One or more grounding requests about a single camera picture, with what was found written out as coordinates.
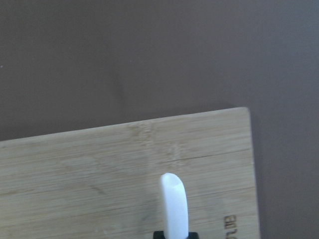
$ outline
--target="gray background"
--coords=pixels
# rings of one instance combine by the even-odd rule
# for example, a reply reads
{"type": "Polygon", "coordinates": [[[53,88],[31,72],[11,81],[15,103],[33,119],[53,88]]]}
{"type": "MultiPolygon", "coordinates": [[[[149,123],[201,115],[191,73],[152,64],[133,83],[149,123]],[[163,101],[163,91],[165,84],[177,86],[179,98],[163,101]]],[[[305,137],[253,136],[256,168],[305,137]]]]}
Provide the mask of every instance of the gray background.
{"type": "Polygon", "coordinates": [[[247,106],[262,238],[315,238],[318,66],[318,1],[1,0],[0,140],[247,106]]]}

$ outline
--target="gray tabletop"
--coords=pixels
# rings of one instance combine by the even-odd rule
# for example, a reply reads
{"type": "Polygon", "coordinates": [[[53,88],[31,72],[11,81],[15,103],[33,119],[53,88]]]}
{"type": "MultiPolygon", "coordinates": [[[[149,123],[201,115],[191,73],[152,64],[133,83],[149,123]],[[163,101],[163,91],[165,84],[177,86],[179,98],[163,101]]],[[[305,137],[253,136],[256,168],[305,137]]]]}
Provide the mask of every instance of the gray tabletop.
{"type": "Polygon", "coordinates": [[[0,140],[238,106],[263,239],[319,225],[316,1],[1,1],[0,140]]]}

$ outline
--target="wooden board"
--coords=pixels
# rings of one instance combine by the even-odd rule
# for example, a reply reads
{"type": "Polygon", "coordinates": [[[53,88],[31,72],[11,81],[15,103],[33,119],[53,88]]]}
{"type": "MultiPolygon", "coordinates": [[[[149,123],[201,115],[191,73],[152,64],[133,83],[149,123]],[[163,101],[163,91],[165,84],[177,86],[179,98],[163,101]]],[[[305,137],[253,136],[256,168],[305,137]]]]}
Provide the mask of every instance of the wooden board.
{"type": "Polygon", "coordinates": [[[246,108],[0,142],[0,238],[152,239],[166,172],[200,239],[259,238],[246,108]]]}

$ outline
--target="light brown wood surface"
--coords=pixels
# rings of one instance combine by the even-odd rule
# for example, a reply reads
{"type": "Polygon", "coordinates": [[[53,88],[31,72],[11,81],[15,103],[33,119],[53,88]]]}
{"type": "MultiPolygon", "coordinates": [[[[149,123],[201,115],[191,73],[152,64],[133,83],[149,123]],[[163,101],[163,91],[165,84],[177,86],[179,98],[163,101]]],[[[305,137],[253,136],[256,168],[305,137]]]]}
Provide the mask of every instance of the light brown wood surface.
{"type": "Polygon", "coordinates": [[[200,239],[259,238],[246,108],[0,142],[0,238],[152,239],[166,172],[200,239]]]}

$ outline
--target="white ceramic blade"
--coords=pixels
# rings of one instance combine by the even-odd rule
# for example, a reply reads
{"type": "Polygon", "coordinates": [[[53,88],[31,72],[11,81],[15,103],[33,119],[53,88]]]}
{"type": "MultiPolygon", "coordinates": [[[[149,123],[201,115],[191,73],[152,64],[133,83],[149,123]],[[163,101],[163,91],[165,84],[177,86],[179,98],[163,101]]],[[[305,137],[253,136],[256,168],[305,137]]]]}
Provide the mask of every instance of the white ceramic blade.
{"type": "Polygon", "coordinates": [[[183,182],[175,174],[160,177],[165,239],[188,237],[187,199],[183,182]]]}

